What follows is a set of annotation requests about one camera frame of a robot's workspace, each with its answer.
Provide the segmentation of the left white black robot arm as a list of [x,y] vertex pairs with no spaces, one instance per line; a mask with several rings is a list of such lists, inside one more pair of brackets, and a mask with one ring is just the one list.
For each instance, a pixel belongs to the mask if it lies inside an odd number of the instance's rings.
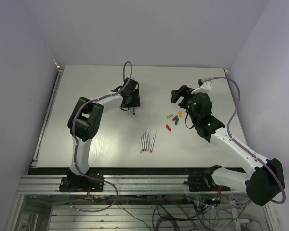
[[139,83],[132,78],[125,79],[122,86],[105,96],[79,98],[68,121],[73,139],[73,159],[67,176],[73,178],[71,185],[77,191],[88,187],[89,180],[84,175],[89,171],[90,146],[99,130],[103,113],[116,108],[128,111],[136,107],[140,107]]

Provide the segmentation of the purple end white pen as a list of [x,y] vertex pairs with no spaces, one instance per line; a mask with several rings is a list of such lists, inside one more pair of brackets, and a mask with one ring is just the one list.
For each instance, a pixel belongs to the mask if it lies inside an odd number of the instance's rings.
[[154,136],[153,136],[153,140],[152,140],[152,143],[151,143],[151,147],[150,147],[150,152],[151,153],[153,152],[153,149],[154,149],[154,145],[155,145],[155,141],[156,141],[156,135],[157,135],[157,130],[155,130],[155,133],[154,133]]

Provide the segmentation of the light green end white pen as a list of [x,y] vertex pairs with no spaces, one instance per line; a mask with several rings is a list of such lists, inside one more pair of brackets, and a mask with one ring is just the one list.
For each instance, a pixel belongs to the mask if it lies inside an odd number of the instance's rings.
[[145,130],[143,130],[143,133],[141,136],[140,153],[142,153],[142,151],[144,151],[144,142],[145,142]]

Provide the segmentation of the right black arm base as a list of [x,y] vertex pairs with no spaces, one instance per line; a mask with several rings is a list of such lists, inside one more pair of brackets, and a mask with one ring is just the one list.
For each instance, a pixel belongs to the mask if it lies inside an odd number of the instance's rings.
[[221,189],[222,192],[230,191],[229,187],[217,185],[213,181],[212,174],[220,168],[222,167],[214,165],[200,175],[189,175],[187,181],[184,181],[183,184],[188,186],[190,192],[208,192],[217,191],[218,189]]

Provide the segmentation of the yellow end white pen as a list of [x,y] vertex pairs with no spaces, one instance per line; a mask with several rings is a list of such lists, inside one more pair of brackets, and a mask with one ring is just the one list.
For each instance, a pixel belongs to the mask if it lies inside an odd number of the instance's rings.
[[151,129],[148,129],[148,137],[147,137],[147,151],[150,151],[150,143],[151,143]]

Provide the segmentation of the aluminium rail frame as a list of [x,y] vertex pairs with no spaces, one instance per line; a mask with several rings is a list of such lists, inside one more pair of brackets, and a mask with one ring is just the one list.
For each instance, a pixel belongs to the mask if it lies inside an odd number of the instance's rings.
[[[87,192],[60,192],[62,175],[24,175],[17,193],[24,195],[85,195]],[[119,195],[190,194],[187,175],[105,175]]]

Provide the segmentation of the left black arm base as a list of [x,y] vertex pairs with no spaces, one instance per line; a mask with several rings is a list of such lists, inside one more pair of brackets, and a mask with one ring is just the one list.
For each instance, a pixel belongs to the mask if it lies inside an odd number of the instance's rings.
[[98,172],[88,170],[86,175],[96,178],[92,180],[83,175],[76,175],[71,170],[67,171],[67,176],[61,178],[59,186],[60,192],[101,192],[104,186],[104,177]]

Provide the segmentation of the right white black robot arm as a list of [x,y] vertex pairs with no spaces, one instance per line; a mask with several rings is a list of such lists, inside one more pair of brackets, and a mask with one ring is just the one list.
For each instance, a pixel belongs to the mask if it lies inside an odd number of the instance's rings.
[[207,142],[219,147],[240,164],[243,172],[214,165],[202,173],[207,190],[225,186],[246,193],[251,201],[263,206],[282,193],[285,188],[283,167],[276,159],[262,156],[231,136],[225,125],[212,115],[212,102],[208,94],[182,85],[171,92],[171,103],[185,109],[193,123],[192,128]]

